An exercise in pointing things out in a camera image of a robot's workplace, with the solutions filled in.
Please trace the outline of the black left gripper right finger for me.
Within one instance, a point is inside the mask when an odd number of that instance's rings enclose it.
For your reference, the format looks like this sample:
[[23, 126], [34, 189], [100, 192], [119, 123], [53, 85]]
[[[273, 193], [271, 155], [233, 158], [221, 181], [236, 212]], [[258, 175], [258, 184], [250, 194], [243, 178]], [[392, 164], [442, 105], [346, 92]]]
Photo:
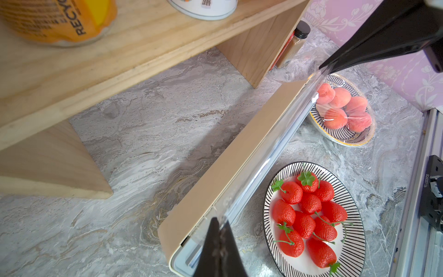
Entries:
[[229, 222], [220, 231], [220, 276], [247, 276]]

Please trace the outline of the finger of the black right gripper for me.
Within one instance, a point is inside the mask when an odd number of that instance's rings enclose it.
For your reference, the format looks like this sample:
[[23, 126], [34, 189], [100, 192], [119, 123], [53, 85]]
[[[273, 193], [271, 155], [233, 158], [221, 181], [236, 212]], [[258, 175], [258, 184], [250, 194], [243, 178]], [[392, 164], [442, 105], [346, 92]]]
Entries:
[[443, 71], [442, 1], [383, 1], [319, 69], [335, 73], [419, 51], [425, 52], [435, 72]]

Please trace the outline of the cream plastic wrap dispenser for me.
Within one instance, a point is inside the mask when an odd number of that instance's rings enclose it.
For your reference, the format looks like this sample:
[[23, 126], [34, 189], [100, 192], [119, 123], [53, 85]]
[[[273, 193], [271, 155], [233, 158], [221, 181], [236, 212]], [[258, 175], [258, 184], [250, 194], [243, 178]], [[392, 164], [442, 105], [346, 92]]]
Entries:
[[231, 229], [314, 106], [326, 73], [283, 83], [160, 224], [169, 269], [180, 277], [244, 277]]

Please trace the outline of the glass plate of strawberries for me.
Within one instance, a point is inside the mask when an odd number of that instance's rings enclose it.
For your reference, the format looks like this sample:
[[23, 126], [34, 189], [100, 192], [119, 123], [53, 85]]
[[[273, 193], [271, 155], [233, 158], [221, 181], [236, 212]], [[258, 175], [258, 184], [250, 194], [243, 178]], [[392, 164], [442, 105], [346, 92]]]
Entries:
[[344, 277], [359, 277], [363, 270], [366, 255], [365, 231], [361, 215], [351, 194], [338, 177], [325, 167], [311, 162], [294, 162], [283, 167], [273, 176], [266, 191], [263, 224], [266, 243], [275, 264], [285, 277], [327, 277], [329, 275], [328, 269], [319, 268], [313, 263], [307, 250], [299, 257], [289, 257], [274, 243], [281, 230], [272, 219], [271, 211], [280, 196], [278, 192], [272, 190], [271, 186], [280, 180], [294, 181], [296, 175], [305, 171], [310, 171], [320, 177], [321, 180], [332, 184], [335, 192], [332, 201], [346, 210], [348, 214], [347, 221], [352, 223], [351, 226], [346, 225], [346, 229], [342, 225], [336, 227], [338, 238], [334, 240], [335, 244], [331, 245], [331, 248], [336, 253], [340, 267], [339, 273], [332, 274], [332, 276], [338, 277], [339, 274], [342, 274]]

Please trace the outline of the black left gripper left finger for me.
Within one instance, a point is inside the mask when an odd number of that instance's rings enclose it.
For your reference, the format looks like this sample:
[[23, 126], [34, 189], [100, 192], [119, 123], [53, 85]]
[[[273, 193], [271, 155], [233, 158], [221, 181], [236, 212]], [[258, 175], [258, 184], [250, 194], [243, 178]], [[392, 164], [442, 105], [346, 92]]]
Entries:
[[212, 218], [204, 241], [203, 250], [194, 277], [218, 277], [220, 275], [220, 225]]

